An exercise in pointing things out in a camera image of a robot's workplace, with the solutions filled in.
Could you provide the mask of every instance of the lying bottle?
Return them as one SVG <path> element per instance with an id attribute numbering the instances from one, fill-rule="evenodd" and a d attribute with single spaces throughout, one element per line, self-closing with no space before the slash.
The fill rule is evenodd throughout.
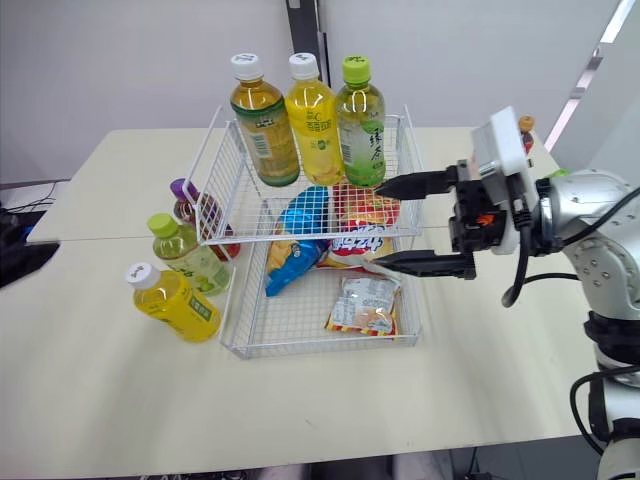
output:
<path id="1" fill-rule="evenodd" d="M 187 199 L 187 196 L 182 191 L 182 185 L 186 182 L 184 178 L 178 178 L 171 182 L 170 188 L 173 194 L 176 197 L 176 203 L 173 205 L 173 214 L 176 216 L 178 220 L 187 225 L 191 225 L 193 228 L 196 227 L 196 212 L 191 205 L 191 202 Z M 198 200 L 200 197 L 200 192 L 195 187 L 195 185 L 189 182 L 187 186 L 189 194 L 194 200 Z M 202 202 L 202 216 L 207 219 L 207 222 L 200 221 L 200 228 L 206 228 L 206 224 L 211 226 L 214 231 L 217 231 L 218 225 L 220 224 L 220 220 L 222 217 L 222 211 L 220 207 L 218 207 L 218 203 L 211 198 L 210 195 L 206 193 L 204 195 L 204 201 Z M 233 237 L 233 230 L 231 226 L 227 224 L 224 234 L 226 237 Z M 227 251 L 227 254 L 231 258 L 235 258 L 238 253 L 240 253 L 240 244 L 239 243 L 230 243 L 228 245 L 211 245 L 209 248 L 213 250 L 220 260 L 226 262 L 228 260 L 227 255 L 224 254 L 223 249 Z"/>
<path id="2" fill-rule="evenodd" d="M 187 342 L 204 342 L 220 327 L 220 312 L 178 272 L 158 271 L 148 263 L 134 263 L 126 279 L 141 312 L 165 322 Z"/>
<path id="3" fill-rule="evenodd" d="M 184 274 L 191 285 L 205 295 L 218 295 L 229 288 L 231 274 L 209 248 L 199 245 L 191 225 L 178 225 L 166 213 L 148 221 L 155 235 L 153 252 L 176 272 Z"/>

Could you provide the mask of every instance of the robotic arm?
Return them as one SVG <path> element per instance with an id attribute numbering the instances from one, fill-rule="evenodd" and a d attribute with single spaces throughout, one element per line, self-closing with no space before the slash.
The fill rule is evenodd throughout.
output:
<path id="1" fill-rule="evenodd" d="M 599 372 L 571 388 L 571 407 L 583 436 L 601 455 L 599 480 L 640 478 L 640 189 L 619 177 L 585 170 L 534 182 L 511 107 L 473 132 L 474 155 L 444 171 L 402 175 L 376 193 L 416 200 L 455 189 L 449 219 L 451 248 L 398 252 L 376 261 L 415 275 L 476 276 L 473 254 L 520 255 L 513 286 L 502 298 L 517 300 L 525 283 L 541 278 L 580 280 L 591 308 L 585 333 L 595 343 Z M 528 258 L 562 251 L 577 276 L 526 277 Z M 586 431 L 575 402 L 589 383 L 589 420 L 603 450 Z"/>

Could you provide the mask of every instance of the green bottle cap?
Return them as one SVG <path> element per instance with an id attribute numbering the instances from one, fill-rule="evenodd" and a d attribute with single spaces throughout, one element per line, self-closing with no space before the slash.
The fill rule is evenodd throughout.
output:
<path id="1" fill-rule="evenodd" d="M 342 77 L 344 83 L 358 85 L 371 79 L 369 58 L 364 55 L 349 55 L 342 61 Z"/>
<path id="2" fill-rule="evenodd" d="M 147 227 L 156 236 L 160 238 L 170 237 L 178 230 L 178 224 L 167 213 L 156 213 L 147 220 Z"/>

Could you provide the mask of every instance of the white bottle cap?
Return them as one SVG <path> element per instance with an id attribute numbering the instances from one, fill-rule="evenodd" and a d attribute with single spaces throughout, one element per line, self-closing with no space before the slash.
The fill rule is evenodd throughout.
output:
<path id="1" fill-rule="evenodd" d="M 313 53 L 294 53 L 289 57 L 291 76 L 296 80 L 310 80 L 318 78 L 318 62 Z"/>
<path id="2" fill-rule="evenodd" d="M 257 80 L 264 75 L 260 59 L 253 53 L 239 53 L 231 57 L 233 74 L 238 80 Z"/>
<path id="3" fill-rule="evenodd" d="M 127 282 L 136 290 L 147 290 L 160 280 L 160 271 L 145 262 L 134 263 L 125 275 Z"/>

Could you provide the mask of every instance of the green tea bottle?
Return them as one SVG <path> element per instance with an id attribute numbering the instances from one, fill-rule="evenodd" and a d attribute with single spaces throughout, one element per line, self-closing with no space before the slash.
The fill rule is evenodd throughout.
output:
<path id="1" fill-rule="evenodd" d="M 384 179 L 384 98 L 369 83 L 369 59 L 351 55 L 342 62 L 345 86 L 338 93 L 338 132 L 347 179 L 360 187 Z"/>
<path id="2" fill-rule="evenodd" d="M 234 55 L 231 65 L 240 82 L 231 94 L 231 108 L 238 118 L 258 177 L 272 187 L 295 182 L 300 174 L 298 152 L 282 93 L 262 80 L 257 55 Z"/>
<path id="3" fill-rule="evenodd" d="M 153 252 L 171 270 L 182 273 L 204 295 L 218 295 L 229 288 L 231 274 L 210 248 L 198 244 L 191 225 L 178 225 L 166 213 L 157 213 L 147 226 L 156 237 Z"/>

